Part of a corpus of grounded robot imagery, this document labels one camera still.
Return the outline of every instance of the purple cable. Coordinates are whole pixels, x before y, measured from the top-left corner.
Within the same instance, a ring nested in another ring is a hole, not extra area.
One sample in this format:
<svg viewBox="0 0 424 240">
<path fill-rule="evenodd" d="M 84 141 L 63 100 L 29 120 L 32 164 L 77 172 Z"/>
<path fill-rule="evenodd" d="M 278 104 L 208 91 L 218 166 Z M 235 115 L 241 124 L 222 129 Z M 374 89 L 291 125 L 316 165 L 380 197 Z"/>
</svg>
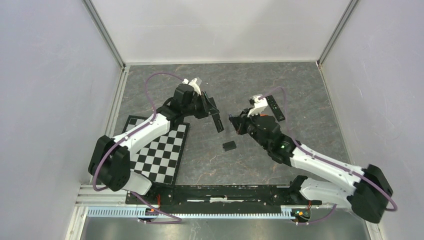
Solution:
<svg viewBox="0 0 424 240">
<path fill-rule="evenodd" d="M 147 127 L 147 125 L 149 125 L 150 124 L 150 122 L 153 122 L 155 119 L 156 119 L 156 115 L 157 115 L 157 111 L 156 111 L 156 106 L 155 106 L 155 104 L 153 103 L 153 100 L 152 100 L 152 98 L 150 97 L 150 95 L 149 95 L 149 92 L 148 92 L 148 85 L 147 85 L 147 83 L 149 82 L 149 80 L 151 79 L 151 78 L 153 78 L 154 76 L 156 76 L 156 75 L 161 75 L 161 74 L 164 74 L 164 75 L 169 75 L 169 76 L 173 76 L 173 77 L 175 77 L 175 78 L 177 78 L 177 79 L 179 79 L 179 80 L 181 80 L 181 81 L 184 81 L 184 79 L 182 79 L 181 77 L 179 77 L 179 76 L 177 76 L 177 75 L 175 75 L 175 74 L 173 74 L 173 73 L 170 73 L 170 72 L 164 72 L 164 71 L 161 71 L 161 72 L 156 72 L 156 73 L 153 73 L 152 75 L 150 75 L 147 79 L 146 79 L 146 81 L 145 81 L 145 83 L 144 83 L 144 93 L 145 93 L 145 95 L 146 95 L 146 97 L 147 97 L 147 100 L 148 100 L 148 102 L 150 103 L 150 105 L 151 105 L 151 107 L 153 108 L 153 117 L 151 118 L 151 120 L 150 121 L 147 121 L 145 124 L 143 124 L 143 125 L 141 125 L 140 127 L 138 127 L 138 128 L 136 128 L 134 131 L 132 131 L 132 132 L 130 132 L 130 133 L 128 133 L 128 135 L 127 135 L 127 137 L 129 138 L 129 137 L 131 137 L 132 135 L 134 135 L 134 134 L 136 134 L 136 133 L 138 133 L 139 131 L 141 131 L 142 129 L 144 129 L 145 127 Z M 97 191 L 97 192 L 100 192 L 100 191 L 103 191 L 103 190 L 105 190 L 105 189 L 107 189 L 108 187 L 107 186 L 104 186 L 104 187 L 101 187 L 101 188 L 97 188 L 97 186 L 96 186 L 96 182 L 97 182 L 97 178 L 99 177 L 99 172 L 100 172 L 100 169 L 102 168 L 102 166 L 103 166 L 103 164 L 105 163 L 105 161 L 106 161 L 106 159 L 108 158 L 108 156 L 113 152 L 113 150 L 115 150 L 116 148 L 117 148 L 117 146 L 119 146 L 121 143 L 123 143 L 124 141 L 126 140 L 126 137 L 123 137 L 122 139 L 120 139 L 119 141 L 117 141 L 111 148 L 109 148 L 109 150 L 106 152 L 106 154 L 104 154 L 104 156 L 103 156 L 103 158 L 100 160 L 100 162 L 98 163 L 98 166 L 97 166 L 97 168 L 96 168 L 96 170 L 95 170 L 95 172 L 94 172 L 94 176 L 93 176 L 93 179 L 92 179 L 92 186 L 93 186 L 93 189 L 95 190 L 95 191 Z M 149 206 L 150 208 L 152 208 L 152 209 L 154 209 L 154 210 L 156 210 L 158 213 L 161 213 L 161 214 L 163 214 L 163 215 L 165 215 L 165 216 L 168 216 L 168 217 L 171 217 L 171 218 L 173 218 L 173 219 L 177 219 L 177 221 L 162 221 L 162 222 L 149 222 L 149 224 L 177 224 L 177 223 L 180 223 L 182 220 L 181 220 L 181 218 L 179 218 L 179 217 L 176 217 L 176 216 L 172 216 L 172 215 L 170 215 L 170 214 L 168 214 L 168 213 L 165 213 L 165 212 L 163 212 L 163 211 L 160 211 L 159 209 L 156 209 L 155 207 L 153 207 L 152 205 L 150 205 L 147 201 L 145 201 L 140 195 L 138 195 L 137 193 L 135 193 L 135 192 L 131 192 L 134 196 L 136 196 L 138 199 L 140 199 L 144 204 L 146 204 L 147 206 Z"/>
<path fill-rule="evenodd" d="M 313 220 L 313 221 L 308 221 L 308 222 L 297 222 L 296 225 L 303 225 L 304 226 L 304 225 L 316 224 L 316 223 L 319 223 L 321 221 L 324 221 L 324 220 L 328 219 L 331 215 L 333 215 L 333 213 L 336 211 L 336 207 L 337 207 L 337 204 L 334 204 L 332 206 L 331 211 L 327 215 L 325 215 L 325 217 L 322 217 L 320 219 Z"/>
<path fill-rule="evenodd" d="M 146 223 L 146 224 L 157 224 L 157 225 L 160 225 L 160 224 L 179 224 L 179 223 L 181 223 L 183 221 L 181 218 L 179 218 L 177 216 L 174 216 L 174 215 L 171 215 L 169 213 L 163 212 L 163 211 L 157 209 L 156 207 L 150 205 L 150 203 L 148 203 L 146 200 L 144 200 L 142 198 L 142 196 L 140 196 L 138 193 L 133 192 L 133 191 L 131 193 L 134 196 L 136 196 L 140 201 L 142 201 L 144 204 L 146 204 L 149 208 L 151 208 L 151 209 L 155 210 L 156 212 L 158 212 L 160 214 L 163 214 L 163 215 L 165 215 L 167 217 L 176 219 L 176 221 L 145 221 L 144 223 Z"/>
<path fill-rule="evenodd" d="M 271 91 L 269 91 L 268 93 L 266 93 L 265 95 L 263 95 L 263 96 L 261 96 L 259 99 L 263 99 L 263 98 L 265 98 L 265 97 L 268 97 L 268 96 L 270 96 L 270 95 L 272 95 L 275 91 L 277 91 L 277 90 L 282 90 L 282 94 L 283 94 L 283 97 L 284 97 L 284 113 L 285 113 L 285 120 L 286 120 L 286 124 L 285 124 L 285 126 L 286 126 L 286 128 L 287 128 L 287 132 L 288 132 L 288 134 L 289 134 L 289 137 L 293 140 L 293 142 L 294 142 L 294 144 L 302 151 L 302 152 L 304 152 L 306 155 L 309 155 L 309 156 L 311 156 L 311 157 L 313 157 L 313 158 L 316 158 L 316 159 L 318 159 L 318 160 L 320 160 L 320 161 L 322 161 L 322 162 L 324 162 L 324 163 L 326 163 L 326 164 L 329 164 L 329 165 L 331 165 L 331 166 L 333 166 L 333 167 L 336 167 L 336 168 L 338 168 L 338 169 L 341 169 L 341 170 L 343 170 L 343 171 L 345 171 L 345 172 L 348 172 L 348 173 L 351 173 L 352 175 L 355 175 L 355 176 L 357 176 L 357 177 L 359 177 L 361 180 L 364 180 L 365 182 L 367 182 L 368 184 L 370 184 L 373 188 L 375 188 L 377 191 L 379 191 L 390 203 L 391 203 L 391 205 L 393 206 L 393 208 L 386 208 L 386 210 L 387 211 L 389 211 L 389 212 L 395 212 L 395 211 L 397 211 L 398 210 L 398 205 L 395 203 L 395 201 L 393 201 L 393 199 L 383 190 L 383 189 L 381 189 L 381 187 L 379 187 L 377 184 L 375 184 L 374 182 L 372 182 L 371 180 L 369 180 L 368 178 L 366 178 L 366 177 L 364 177 L 363 175 L 361 175 L 361 174 L 359 174 L 359 173 L 357 173 L 357 172 L 355 172 L 355 171 L 352 171 L 351 172 L 351 170 L 349 169 L 349 168 L 347 168 L 347 167 L 344 167 L 344 166 L 341 166 L 341 165 L 339 165 L 339 164 L 337 164 L 337 163 L 334 163 L 334 162 L 331 162 L 331 161 L 329 161 L 329 160 L 327 160 L 327 159 L 324 159 L 324 158 L 322 158 L 322 157 L 320 157 L 320 156 L 313 156 L 313 154 L 312 153 L 310 153 L 309 151 L 307 151 L 307 150 L 305 150 L 305 149 L 303 149 L 300 145 L 299 145 L 299 143 L 296 141 L 296 139 L 295 139 L 295 137 L 294 137 L 294 135 L 293 135 L 293 133 L 292 133 L 292 131 L 290 131 L 290 127 L 289 127 L 289 114 L 287 113 L 288 112 L 288 106 L 287 106 L 287 94 L 286 94 L 286 90 L 284 89 L 284 87 L 282 87 L 282 86 L 278 86 L 278 87 L 276 87 L 276 88 L 274 88 L 274 89 L 272 89 Z"/>
</svg>

